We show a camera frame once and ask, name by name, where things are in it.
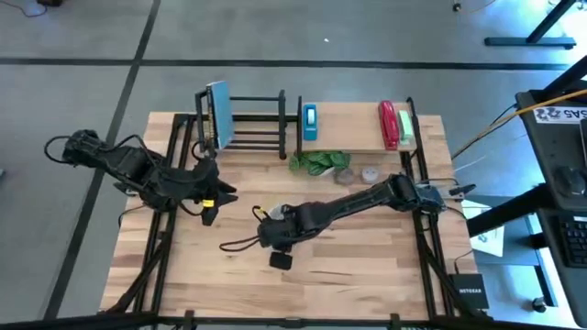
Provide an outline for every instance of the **sticker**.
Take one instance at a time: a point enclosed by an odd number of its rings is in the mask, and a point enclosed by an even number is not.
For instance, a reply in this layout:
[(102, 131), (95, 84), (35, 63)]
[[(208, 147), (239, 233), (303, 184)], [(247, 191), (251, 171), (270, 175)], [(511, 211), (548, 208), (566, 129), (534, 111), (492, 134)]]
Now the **sticker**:
[(546, 106), (534, 109), (534, 118), (539, 124), (579, 124), (587, 118), (587, 107)]

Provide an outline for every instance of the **stapler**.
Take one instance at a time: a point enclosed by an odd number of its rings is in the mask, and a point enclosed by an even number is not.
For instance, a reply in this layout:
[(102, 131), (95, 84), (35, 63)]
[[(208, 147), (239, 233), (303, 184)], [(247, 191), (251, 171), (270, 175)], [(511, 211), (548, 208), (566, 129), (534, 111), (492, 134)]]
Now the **stapler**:
[(318, 138), (318, 112), (315, 104), (305, 104), (302, 111), (304, 140), (316, 141)]
[(400, 128), (397, 124), (397, 115), (391, 101), (379, 103), (379, 120), (382, 124), (383, 144), (386, 150), (397, 150), (400, 140)]

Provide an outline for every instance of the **black floor line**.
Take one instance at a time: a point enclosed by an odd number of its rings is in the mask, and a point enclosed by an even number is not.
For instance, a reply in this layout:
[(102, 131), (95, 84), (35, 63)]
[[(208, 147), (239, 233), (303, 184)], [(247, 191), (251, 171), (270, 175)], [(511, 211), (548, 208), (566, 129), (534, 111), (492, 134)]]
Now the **black floor line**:
[(564, 71), (569, 64), (549, 63), (458, 63), (373, 60), (143, 60), (148, 67), (256, 67), (256, 68), (349, 68), (422, 70)]
[[(146, 49), (147, 43), (139, 43)], [(342, 68), (342, 69), (415, 69), (415, 70), (503, 70), (565, 71), (571, 64), (556, 63), (474, 63), (411, 62), (376, 60), (139, 60), (149, 67), (254, 67), (254, 68)], [(130, 66), (134, 60), (119, 59), (34, 59), (0, 58), (0, 65)]]
[[(105, 140), (109, 144), (115, 143), (116, 135), (118, 134), (118, 130), (122, 124), (122, 120), (127, 110), (128, 99), (130, 98), (135, 80), (137, 79), (140, 60), (145, 55), (145, 50), (147, 49), (147, 44), (149, 43), (150, 34), (153, 30), (155, 18), (159, 12), (160, 4), (161, 0), (153, 0), (153, 3), (151, 4), (149, 17), (147, 18), (147, 24), (145, 24), (143, 34), (140, 37), (140, 42), (138, 44), (137, 52), (135, 53), (135, 58), (131, 62), (132, 65), (128, 71), (125, 85), (122, 89), (122, 93), (120, 94), (120, 98), (118, 99), (116, 110), (112, 117), (112, 122), (108, 128), (108, 133)], [(94, 172), (92, 183), (90, 184), (88, 193), (86, 194), (85, 200), (83, 201), (80, 217), (73, 231), (72, 240), (70, 245), (67, 247), (65, 258), (61, 265), (55, 286), (53, 287), (47, 309), (45, 310), (43, 317), (45, 320), (55, 319), (59, 314), (63, 297), (65, 296), (67, 286), (69, 284), (70, 278), (72, 277), (75, 261), (80, 252), (80, 248), (82, 247), (83, 237), (85, 236), (86, 229), (90, 223), (90, 218), (92, 217), (92, 212), (94, 210), (95, 202), (98, 198), (98, 193), (100, 192), (100, 187), (102, 186), (103, 178), (103, 171), (96, 170)]]
[(130, 66), (132, 63), (133, 60), (123, 59), (35, 59), (0, 57), (0, 65)]

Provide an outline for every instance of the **red stapler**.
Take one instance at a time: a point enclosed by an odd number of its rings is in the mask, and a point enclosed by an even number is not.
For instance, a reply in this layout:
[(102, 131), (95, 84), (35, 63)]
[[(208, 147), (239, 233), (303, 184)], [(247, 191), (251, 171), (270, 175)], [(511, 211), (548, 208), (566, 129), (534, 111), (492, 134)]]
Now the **red stapler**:
[(379, 120), (382, 123), (383, 144), (386, 150), (397, 150), (400, 140), (400, 127), (391, 101), (379, 103)]

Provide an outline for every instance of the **blue book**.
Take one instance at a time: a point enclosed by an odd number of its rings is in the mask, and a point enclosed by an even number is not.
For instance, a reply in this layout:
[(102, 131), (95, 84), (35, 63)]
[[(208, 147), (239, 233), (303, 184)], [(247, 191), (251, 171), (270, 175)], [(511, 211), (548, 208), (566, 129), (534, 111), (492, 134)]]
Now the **blue book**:
[(219, 149), (225, 148), (235, 137), (235, 126), (230, 108), (230, 93), (227, 82), (211, 82), (208, 91), (208, 114), (214, 125), (214, 138)]

